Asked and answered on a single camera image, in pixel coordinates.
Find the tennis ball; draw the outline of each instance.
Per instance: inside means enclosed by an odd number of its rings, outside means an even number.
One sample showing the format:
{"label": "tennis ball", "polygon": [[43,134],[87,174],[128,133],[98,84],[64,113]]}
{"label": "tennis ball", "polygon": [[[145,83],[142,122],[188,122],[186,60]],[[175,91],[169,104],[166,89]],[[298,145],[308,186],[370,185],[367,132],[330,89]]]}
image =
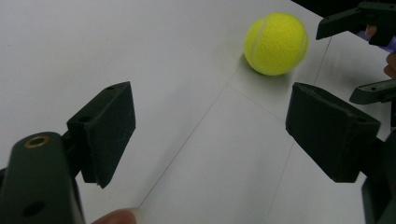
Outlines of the tennis ball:
{"label": "tennis ball", "polygon": [[304,25],[290,14],[275,12],[250,26],[245,36],[244,53],[254,70],[277,76],[297,66],[307,48]]}

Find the fuzzy yellow ball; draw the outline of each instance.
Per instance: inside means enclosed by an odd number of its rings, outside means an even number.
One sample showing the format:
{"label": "fuzzy yellow ball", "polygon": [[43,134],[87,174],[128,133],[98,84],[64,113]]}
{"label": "fuzzy yellow ball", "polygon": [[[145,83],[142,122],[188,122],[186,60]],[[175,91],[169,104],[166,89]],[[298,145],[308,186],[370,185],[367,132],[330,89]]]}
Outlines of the fuzzy yellow ball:
{"label": "fuzzy yellow ball", "polygon": [[308,34],[304,25],[288,13],[275,12],[255,21],[245,36],[247,62],[259,73],[288,73],[304,58]]}

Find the mounting hole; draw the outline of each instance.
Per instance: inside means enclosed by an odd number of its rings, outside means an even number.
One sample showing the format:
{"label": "mounting hole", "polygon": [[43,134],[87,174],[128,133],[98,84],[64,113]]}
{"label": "mounting hole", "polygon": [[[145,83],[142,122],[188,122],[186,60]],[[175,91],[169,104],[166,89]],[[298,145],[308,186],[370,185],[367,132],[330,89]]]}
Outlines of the mounting hole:
{"label": "mounting hole", "polygon": [[39,135],[39,136],[29,139],[27,142],[25,142],[24,146],[27,148],[41,147],[41,146],[46,145],[49,141],[50,141],[50,138],[48,136]]}
{"label": "mounting hole", "polygon": [[46,203],[44,203],[43,201],[34,202],[23,209],[22,216],[33,217],[39,214],[44,209],[45,206]]}
{"label": "mounting hole", "polygon": [[87,116],[87,117],[82,117],[81,119],[79,119],[79,121],[85,123],[85,122],[90,121],[90,119],[91,119],[91,118]]}

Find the hand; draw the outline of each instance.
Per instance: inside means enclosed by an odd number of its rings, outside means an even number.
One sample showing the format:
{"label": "hand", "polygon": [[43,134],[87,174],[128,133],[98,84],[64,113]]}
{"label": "hand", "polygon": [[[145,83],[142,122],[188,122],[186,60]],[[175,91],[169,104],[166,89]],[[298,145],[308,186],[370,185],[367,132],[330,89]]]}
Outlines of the hand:
{"label": "hand", "polygon": [[[373,36],[376,33],[376,26],[367,25],[366,35]],[[388,65],[384,68],[384,73],[391,78],[396,78],[396,51],[392,52],[387,57]]]}
{"label": "hand", "polygon": [[139,208],[120,209],[97,219],[92,224],[142,224],[142,211]]}

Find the white table surface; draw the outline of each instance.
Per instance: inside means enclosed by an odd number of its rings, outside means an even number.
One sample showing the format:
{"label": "white table surface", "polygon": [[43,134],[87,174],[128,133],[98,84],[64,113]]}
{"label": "white table surface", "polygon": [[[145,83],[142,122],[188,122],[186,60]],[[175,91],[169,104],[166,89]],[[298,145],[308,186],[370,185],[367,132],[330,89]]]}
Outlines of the white table surface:
{"label": "white table surface", "polygon": [[[249,25],[274,11],[310,36],[281,77],[243,56]],[[320,17],[289,0],[1,1],[0,166],[12,146],[65,123],[101,89],[131,81],[136,130],[105,189],[78,185],[87,223],[140,206],[148,224],[363,223],[361,175],[333,183],[285,130],[291,86],[348,100],[388,79],[387,53],[348,33],[315,40]],[[355,105],[383,122],[389,104]]]}

